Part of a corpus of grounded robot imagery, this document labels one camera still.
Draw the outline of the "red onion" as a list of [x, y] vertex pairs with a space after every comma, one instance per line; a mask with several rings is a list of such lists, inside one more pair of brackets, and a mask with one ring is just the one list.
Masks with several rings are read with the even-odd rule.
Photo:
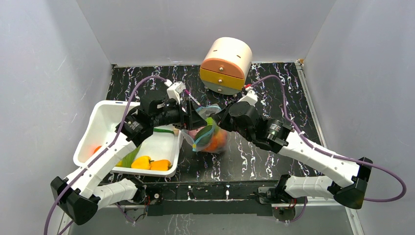
[[188, 135], [192, 138], [192, 139], [196, 139], [196, 135], [198, 134], [199, 130], [191, 130], [188, 132]]

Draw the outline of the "clear zip top bag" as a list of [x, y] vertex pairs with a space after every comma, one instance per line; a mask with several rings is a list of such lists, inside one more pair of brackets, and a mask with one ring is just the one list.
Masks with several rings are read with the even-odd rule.
[[186, 142], [192, 147], [193, 152], [220, 153], [225, 150], [229, 134], [221, 129], [213, 115], [222, 111], [218, 104], [213, 104], [196, 109], [197, 113], [205, 119], [207, 125], [195, 130], [181, 130]]

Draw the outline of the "dark green avocado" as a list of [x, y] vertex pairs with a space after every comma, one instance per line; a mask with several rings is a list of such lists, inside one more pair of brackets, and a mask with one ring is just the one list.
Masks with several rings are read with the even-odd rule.
[[196, 135], [195, 142], [196, 144], [207, 144], [210, 142], [212, 135], [214, 133], [215, 127], [213, 125], [207, 125], [201, 128]]

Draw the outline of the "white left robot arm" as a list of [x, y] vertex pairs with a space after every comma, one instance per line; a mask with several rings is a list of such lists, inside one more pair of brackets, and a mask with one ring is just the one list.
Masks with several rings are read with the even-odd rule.
[[152, 136], [155, 127], [173, 125], [180, 130], [195, 130], [207, 125], [190, 100], [182, 105], [152, 91], [138, 106], [131, 108], [130, 104], [127, 103], [109, 145], [101, 147], [72, 174], [64, 179], [56, 177], [50, 183], [55, 205], [77, 225], [85, 224], [107, 205], [125, 200], [140, 204], [145, 200], [145, 188], [132, 177], [104, 186], [100, 182], [119, 161]]

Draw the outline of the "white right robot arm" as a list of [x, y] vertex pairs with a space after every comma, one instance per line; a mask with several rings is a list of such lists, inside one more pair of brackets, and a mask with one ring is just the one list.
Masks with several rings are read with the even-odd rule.
[[239, 133], [256, 147], [292, 158], [322, 173], [316, 177], [282, 175], [271, 194], [280, 202], [310, 196], [334, 199], [351, 209], [362, 207], [371, 173], [366, 164], [370, 160], [357, 164], [336, 159], [334, 153], [318, 144], [310, 147], [292, 127], [262, 116], [245, 101], [229, 104], [212, 118], [220, 128]]

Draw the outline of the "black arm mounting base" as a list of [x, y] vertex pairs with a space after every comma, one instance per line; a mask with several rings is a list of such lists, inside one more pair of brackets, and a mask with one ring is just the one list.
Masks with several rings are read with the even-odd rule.
[[304, 198], [290, 199], [279, 192], [277, 180], [147, 182], [134, 199], [143, 203], [149, 216], [173, 214], [256, 214], [273, 216], [286, 207], [288, 218]]

